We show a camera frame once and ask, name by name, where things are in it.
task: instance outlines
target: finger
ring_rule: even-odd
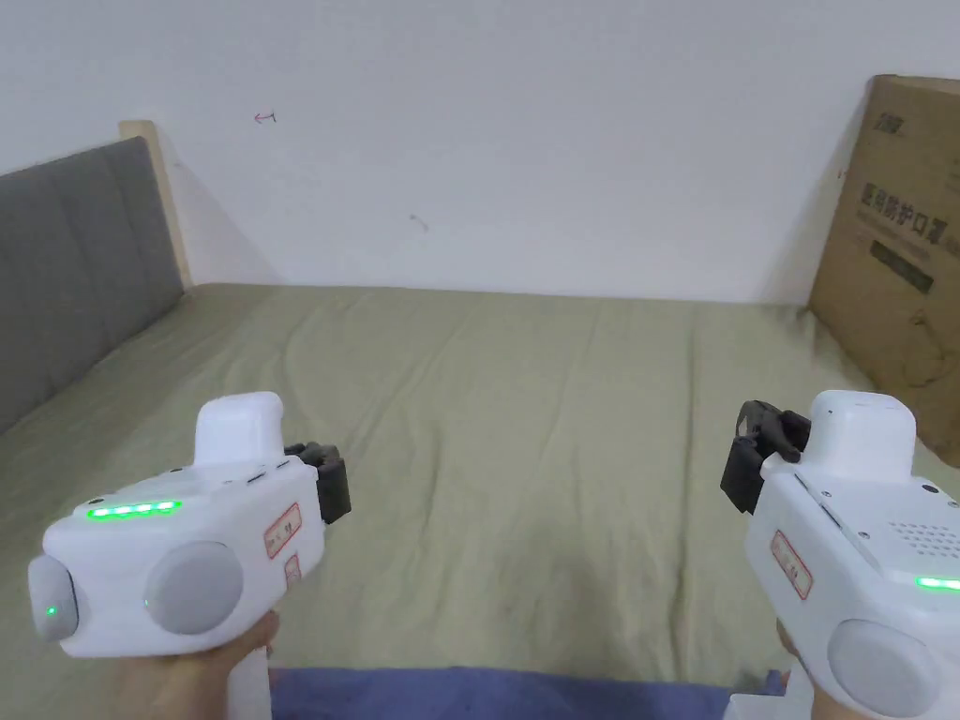
[[[797,646],[793,644],[793,639],[790,637],[790,634],[786,632],[786,628],[783,627],[783,623],[779,620],[777,620],[777,635],[780,636],[780,643],[783,645],[783,648],[794,658],[799,658],[800,653],[797,652]]]
[[[269,645],[279,629],[280,616],[270,611],[240,637],[216,650],[216,660],[232,670],[254,650]]]

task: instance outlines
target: gray circular panel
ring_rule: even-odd
[[[165,555],[147,579],[144,603],[154,622],[177,635],[213,630],[243,593],[243,567],[219,542],[192,542]]]
[[[917,717],[940,696],[942,680],[930,651],[892,628],[847,620],[833,632],[828,655],[840,686],[879,715]]]

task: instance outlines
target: gray upholstered headboard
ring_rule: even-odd
[[[182,294],[143,137],[0,177],[0,432]]]

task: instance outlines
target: green led light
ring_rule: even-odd
[[[179,500],[145,502],[138,505],[121,505],[117,508],[97,508],[86,514],[91,520],[126,520],[131,517],[170,515],[180,508]]]
[[[917,578],[917,585],[921,588],[935,590],[960,591],[960,580],[945,580],[943,578]]]

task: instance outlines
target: black clip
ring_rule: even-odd
[[[720,488],[741,513],[753,514],[763,490],[760,467],[778,452],[788,463],[800,462],[810,439],[810,420],[792,410],[781,412],[769,402],[748,400],[736,419]]]
[[[327,525],[336,522],[352,509],[347,484],[347,465],[336,445],[297,443],[283,448],[284,455],[296,455],[305,465],[317,469],[317,496],[320,515]]]

